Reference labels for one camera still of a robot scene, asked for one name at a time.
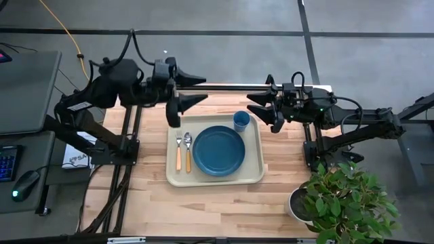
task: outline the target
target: wooden table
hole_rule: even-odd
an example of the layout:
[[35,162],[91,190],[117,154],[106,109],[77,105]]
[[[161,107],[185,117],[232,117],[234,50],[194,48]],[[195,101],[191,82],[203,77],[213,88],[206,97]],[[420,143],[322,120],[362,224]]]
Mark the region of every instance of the wooden table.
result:
[[[209,95],[185,115],[234,113],[253,104],[241,92],[214,91]],[[120,134],[124,113],[119,104],[108,109],[104,126]],[[130,180],[122,235],[314,237],[315,233],[283,210],[289,194],[310,176],[302,154],[305,141],[302,124],[285,123],[278,134],[272,134],[269,126],[257,117],[256,120],[260,124],[267,169],[259,183],[176,188],[165,178],[168,127],[165,106],[144,109],[138,163]],[[339,132],[332,129],[324,134],[335,136]],[[104,166],[94,176],[85,201],[83,227],[90,224],[106,203],[112,173],[113,166]],[[113,214],[111,228],[117,210]]]

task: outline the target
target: white pot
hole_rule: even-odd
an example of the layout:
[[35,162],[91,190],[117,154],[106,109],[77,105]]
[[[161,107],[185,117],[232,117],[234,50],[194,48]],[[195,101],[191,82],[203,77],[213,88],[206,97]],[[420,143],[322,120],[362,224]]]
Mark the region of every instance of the white pot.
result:
[[298,190],[298,188],[295,189],[295,190],[293,190],[293,191],[291,192],[291,195],[288,197],[288,200],[286,201],[286,204],[285,204],[285,211],[286,211],[286,213],[287,213],[288,215],[292,216],[293,218],[296,218],[298,221],[313,226],[312,221],[301,220],[301,219],[300,219],[299,217],[297,217],[297,216],[294,214],[294,212],[292,211],[292,208],[291,208],[291,197],[292,197],[292,195],[294,194],[294,192],[296,192],[296,190]]

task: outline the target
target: blue plate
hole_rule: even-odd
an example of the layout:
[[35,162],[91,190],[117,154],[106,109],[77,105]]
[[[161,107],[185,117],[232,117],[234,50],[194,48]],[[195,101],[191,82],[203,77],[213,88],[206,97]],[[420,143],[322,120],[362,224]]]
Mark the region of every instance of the blue plate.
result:
[[226,126],[203,130],[193,144],[193,158],[204,173],[227,176],[243,163],[245,146],[241,136]]

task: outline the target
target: beige tray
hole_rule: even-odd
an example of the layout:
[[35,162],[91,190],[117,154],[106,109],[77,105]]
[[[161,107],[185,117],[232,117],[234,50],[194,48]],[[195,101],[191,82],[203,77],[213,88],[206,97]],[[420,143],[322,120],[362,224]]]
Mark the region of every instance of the beige tray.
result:
[[169,127],[167,133],[167,161],[165,175],[170,184],[177,187],[187,186],[222,186],[230,184],[252,184],[262,179],[265,173],[264,158],[262,156],[262,147],[258,122],[250,116],[250,123],[244,132],[239,135],[243,138],[245,145],[244,161],[233,174],[229,176],[216,177],[203,173],[197,166],[191,155],[191,172],[186,172],[186,145],[181,144],[182,169],[176,171],[176,131],[181,130],[182,135],[190,132],[193,137],[193,143],[190,146],[193,152],[195,138],[204,129],[214,126],[223,125],[233,128],[232,114],[230,115],[206,115],[206,116],[184,116],[181,117],[181,128]]

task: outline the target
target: utensil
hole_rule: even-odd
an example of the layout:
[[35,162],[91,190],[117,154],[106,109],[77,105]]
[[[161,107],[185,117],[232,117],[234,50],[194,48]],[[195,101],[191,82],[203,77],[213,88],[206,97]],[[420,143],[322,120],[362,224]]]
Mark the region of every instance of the utensil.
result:
[[250,123],[250,115],[244,111],[238,111],[233,115],[233,128],[236,132],[243,132]]
[[176,131],[176,143],[178,143],[178,148],[176,151],[176,170],[181,170],[181,147],[182,142],[182,132]]
[[201,171],[211,176],[227,176],[243,163],[245,145],[241,136],[226,126],[203,130],[193,144],[193,158]]
[[190,160],[190,145],[191,145],[192,137],[189,132],[184,135],[184,143],[187,145],[187,154],[186,154],[186,171],[190,173],[191,171],[191,160]]

